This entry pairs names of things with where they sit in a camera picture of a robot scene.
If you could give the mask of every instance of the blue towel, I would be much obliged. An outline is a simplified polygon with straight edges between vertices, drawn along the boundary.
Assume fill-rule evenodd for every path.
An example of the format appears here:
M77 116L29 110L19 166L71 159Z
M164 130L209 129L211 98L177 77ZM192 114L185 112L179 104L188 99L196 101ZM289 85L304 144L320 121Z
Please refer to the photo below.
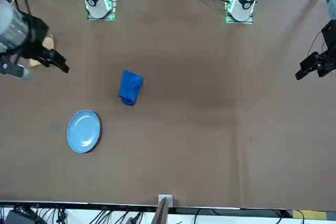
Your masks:
M134 105L142 85L142 77L136 73L124 70L122 74L119 96L126 105Z

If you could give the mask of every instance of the metal bracket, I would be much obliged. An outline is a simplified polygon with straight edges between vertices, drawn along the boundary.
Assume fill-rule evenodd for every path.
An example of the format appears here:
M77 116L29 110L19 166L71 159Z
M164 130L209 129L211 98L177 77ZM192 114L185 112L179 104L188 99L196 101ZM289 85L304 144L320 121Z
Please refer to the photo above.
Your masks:
M159 202L158 202L158 205L160 204L160 202L161 202L164 198L167 198L167 204L168 204L168 207L173 207L173 195L170 195L170 194L159 194Z

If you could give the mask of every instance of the brown tabletop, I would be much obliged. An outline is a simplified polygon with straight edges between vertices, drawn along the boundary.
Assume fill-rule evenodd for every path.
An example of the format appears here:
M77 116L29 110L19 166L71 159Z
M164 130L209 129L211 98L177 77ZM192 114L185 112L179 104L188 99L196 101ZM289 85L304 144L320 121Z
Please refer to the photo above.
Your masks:
M257 1L241 25L214 0L118 0L113 22L29 0L71 69L1 76L1 199L334 210L336 76L295 79L327 6ZM118 97L124 69L144 78L135 106ZM66 137L82 109L102 125L89 154Z

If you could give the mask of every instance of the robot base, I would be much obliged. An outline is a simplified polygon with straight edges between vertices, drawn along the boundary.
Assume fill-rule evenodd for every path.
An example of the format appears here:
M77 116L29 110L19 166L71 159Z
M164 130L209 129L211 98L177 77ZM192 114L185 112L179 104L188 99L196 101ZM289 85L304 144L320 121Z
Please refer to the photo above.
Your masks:
M88 16L87 19L88 20L114 20L115 18L115 11L116 11L116 5L117 5L117 0L103 0L106 4L107 9L109 10L106 15L102 18L94 18L90 12L89 12L89 8L88 8L88 4L85 1L87 10L88 10Z
M232 7L232 2L234 0L229 0L230 3L225 3L225 23L233 24L233 23L240 23L240 24L253 24L253 16L250 16L245 21L237 21L234 17L231 16L229 9Z

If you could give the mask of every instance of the plate rim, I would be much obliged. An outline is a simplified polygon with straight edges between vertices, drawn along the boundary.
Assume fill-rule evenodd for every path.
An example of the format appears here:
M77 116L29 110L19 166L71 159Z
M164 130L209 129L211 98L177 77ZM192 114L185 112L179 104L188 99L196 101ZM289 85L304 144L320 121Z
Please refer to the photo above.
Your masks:
M88 112L90 112L90 113L93 113L93 115L95 115L95 117L96 117L96 119L97 119L97 121L98 121L98 126L99 126L99 127L98 127L98 137L97 137L97 139L95 140L95 144L93 145L93 147L92 147L90 150L88 150L88 151L86 151L86 152L83 152L83 151L78 151L78 150L73 149L72 146L70 145L70 143L69 143L69 128L70 128L70 124L71 124L71 122L73 121L73 119L75 118L75 116L76 116L77 114L82 113L82 112L85 112L85 111L88 111ZM99 139L99 136L100 136L100 120L99 120L98 115L97 115L94 111L92 111L92 110L88 110L88 109L80 110L80 111L78 111L76 114L74 114L74 115L72 116L72 118L70 119L70 121L69 121L69 123L68 123L68 128L67 128L67 141L68 141L68 145L70 146L70 149L72 149L74 152L76 152L76 153L87 153L87 152L91 151L91 150L94 148L94 146L97 144L98 139Z

